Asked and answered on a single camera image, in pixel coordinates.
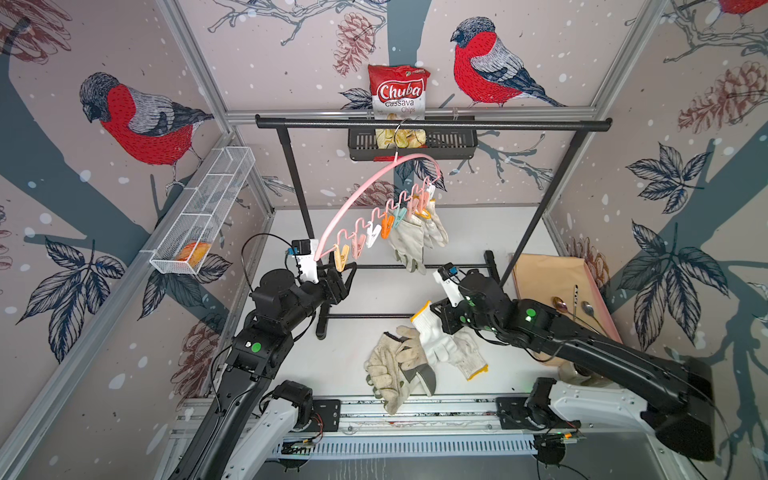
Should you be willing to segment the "pink clip hanger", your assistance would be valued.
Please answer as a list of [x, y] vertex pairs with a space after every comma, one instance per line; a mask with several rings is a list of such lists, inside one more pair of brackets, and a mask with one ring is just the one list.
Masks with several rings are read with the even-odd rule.
[[[426, 174], [422, 175], [411, 186], [400, 191], [394, 189], [385, 199], [376, 203], [370, 203], [370, 210], [367, 213], [360, 214], [350, 226], [345, 227], [342, 225], [342, 221], [348, 213], [363, 206], [361, 198], [370, 193], [371, 189], [380, 182], [385, 174], [394, 171], [400, 166], [417, 166], [420, 162], [425, 162], [431, 166], [431, 169]], [[340, 206], [320, 237], [317, 238], [319, 246], [315, 254], [315, 260], [321, 261], [328, 257], [331, 265], [335, 266], [333, 259], [335, 244], [348, 244], [350, 246], [347, 264], [359, 259], [365, 250], [370, 249], [365, 246], [368, 224], [370, 222], [381, 224], [385, 216], [393, 215], [398, 207], [407, 208], [408, 214], [405, 219], [412, 217], [420, 220], [428, 219], [429, 213], [426, 211], [426, 206], [433, 200], [437, 187], [443, 179], [443, 172], [436, 159], [422, 154], [395, 155], [392, 160], [388, 161], [386, 166], [362, 183]]]

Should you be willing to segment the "white glove yellow cuff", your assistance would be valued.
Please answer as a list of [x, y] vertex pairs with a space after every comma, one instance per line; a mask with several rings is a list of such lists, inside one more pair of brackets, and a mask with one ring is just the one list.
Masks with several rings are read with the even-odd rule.
[[419, 333], [419, 339], [429, 364], [449, 363], [458, 347], [453, 337], [442, 329], [440, 317], [431, 310], [431, 301], [410, 319]]

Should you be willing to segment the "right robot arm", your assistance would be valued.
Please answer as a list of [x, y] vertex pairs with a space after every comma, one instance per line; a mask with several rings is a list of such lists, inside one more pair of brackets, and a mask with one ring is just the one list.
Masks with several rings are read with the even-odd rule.
[[681, 363], [637, 351], [595, 333], [556, 309], [511, 299], [497, 281], [471, 269], [459, 279], [451, 263], [434, 272], [447, 297], [432, 310], [447, 332], [456, 326], [492, 333], [500, 344], [570, 361], [646, 401], [640, 411], [656, 438], [691, 459], [715, 458], [715, 401], [709, 365]]

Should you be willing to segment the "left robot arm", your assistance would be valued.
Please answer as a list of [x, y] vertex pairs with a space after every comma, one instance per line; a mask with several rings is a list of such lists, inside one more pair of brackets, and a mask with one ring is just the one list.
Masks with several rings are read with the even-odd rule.
[[350, 293], [357, 264], [342, 277], [332, 265], [318, 267], [318, 281], [298, 283], [287, 269], [264, 274], [251, 293], [255, 309], [246, 317], [225, 360], [218, 392], [172, 479], [220, 479], [251, 414], [295, 344], [292, 330], [324, 304]]

